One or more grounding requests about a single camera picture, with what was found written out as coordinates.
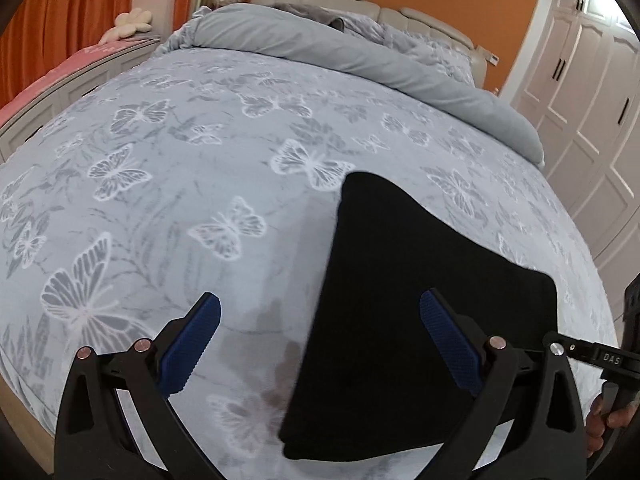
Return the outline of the person right hand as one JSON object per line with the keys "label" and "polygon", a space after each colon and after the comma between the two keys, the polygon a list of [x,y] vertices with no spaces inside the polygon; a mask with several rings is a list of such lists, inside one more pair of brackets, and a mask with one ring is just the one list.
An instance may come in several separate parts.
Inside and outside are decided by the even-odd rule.
{"label": "person right hand", "polygon": [[608,414],[603,413],[603,396],[600,394],[593,400],[585,430],[587,436],[587,456],[599,451],[603,446],[603,435],[607,429],[626,428],[636,414],[639,400],[633,400],[626,408]]}

